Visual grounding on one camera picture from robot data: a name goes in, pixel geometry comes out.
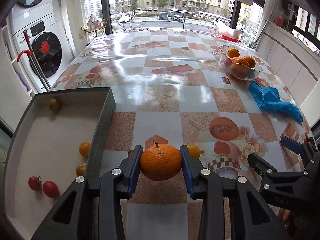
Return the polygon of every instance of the white curtain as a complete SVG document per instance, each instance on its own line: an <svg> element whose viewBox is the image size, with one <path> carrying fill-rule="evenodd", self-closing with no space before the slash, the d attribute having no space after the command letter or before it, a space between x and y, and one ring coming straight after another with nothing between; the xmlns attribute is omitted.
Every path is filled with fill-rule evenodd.
<svg viewBox="0 0 320 240"><path fill-rule="evenodd" d="M77 57L89 43L88 35L79 39L81 27L86 25L84 0L61 0L61 16L73 53Z"/></svg>
<svg viewBox="0 0 320 240"><path fill-rule="evenodd" d="M263 13L258 26L258 31L255 37L255 41L257 41L257 38L260 36L261 32L263 31L263 27L266 24L266 22L270 20L272 11L276 7L278 2L279 0L265 0Z"/></svg>

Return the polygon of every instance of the tray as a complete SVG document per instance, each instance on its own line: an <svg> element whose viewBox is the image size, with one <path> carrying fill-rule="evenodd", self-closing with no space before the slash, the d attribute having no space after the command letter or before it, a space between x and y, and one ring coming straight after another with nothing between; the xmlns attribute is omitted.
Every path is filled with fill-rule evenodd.
<svg viewBox="0 0 320 240"><path fill-rule="evenodd" d="M62 108L51 112L48 102L58 98ZM116 103L111 88L80 88L36 94L25 110L9 148L5 166L4 207L9 223L25 240L53 207L56 199L28 186L31 176L42 185L55 182L60 194L76 178L76 167L87 163L85 176L99 176L103 146ZM86 161L82 142L92 144Z"/></svg>

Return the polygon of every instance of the road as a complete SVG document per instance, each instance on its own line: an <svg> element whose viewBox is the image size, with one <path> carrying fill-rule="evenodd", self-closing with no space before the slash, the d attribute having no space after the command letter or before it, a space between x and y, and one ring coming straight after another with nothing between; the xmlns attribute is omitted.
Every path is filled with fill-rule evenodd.
<svg viewBox="0 0 320 240"><path fill-rule="evenodd" d="M149 27L159 27L164 29L172 28L183 28L183 21L177 22L168 18L168 20L159 20L158 17L140 17L135 18L132 22L120 24L118 21L112 21L113 26L119 32L128 32L130 30L139 29L139 28L149 28ZM216 26L212 25L209 22L186 19L184 29L186 31L196 31L204 33L215 33L217 32Z"/></svg>

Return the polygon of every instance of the glass bowl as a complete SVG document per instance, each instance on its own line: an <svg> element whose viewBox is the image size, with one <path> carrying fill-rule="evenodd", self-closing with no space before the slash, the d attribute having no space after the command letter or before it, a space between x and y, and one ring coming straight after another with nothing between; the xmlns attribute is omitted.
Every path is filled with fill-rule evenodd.
<svg viewBox="0 0 320 240"><path fill-rule="evenodd" d="M249 68L246 65L233 63L231 58L227 54L229 47L236 48L240 53L240 57L251 56L249 52L239 49L238 46L220 46L219 60L224 71L230 73L235 78L240 80L250 81L257 78L262 71L261 65L256 61L255 67Z"/></svg>

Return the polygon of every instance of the metal screw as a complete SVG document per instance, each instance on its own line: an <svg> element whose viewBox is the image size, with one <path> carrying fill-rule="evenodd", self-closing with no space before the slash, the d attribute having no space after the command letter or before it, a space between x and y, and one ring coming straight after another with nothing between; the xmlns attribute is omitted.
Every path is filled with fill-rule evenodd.
<svg viewBox="0 0 320 240"><path fill-rule="evenodd" d="M247 178L244 177L244 176L240 176L240 177L238 178L238 181L239 181L240 183L246 183L246 182L247 182Z"/></svg>
<svg viewBox="0 0 320 240"><path fill-rule="evenodd" d="M84 182L84 176L77 177L76 182L78 182L78 183Z"/></svg>
<svg viewBox="0 0 320 240"><path fill-rule="evenodd" d="M119 175L119 174L121 173L121 169L113 169L113 170L111 171L111 173L112 173L113 175Z"/></svg>
<svg viewBox="0 0 320 240"><path fill-rule="evenodd" d="M211 171L208 170L208 169L202 169L202 170L201 170L201 173L202 173L203 175L209 175L209 174L211 173Z"/></svg>

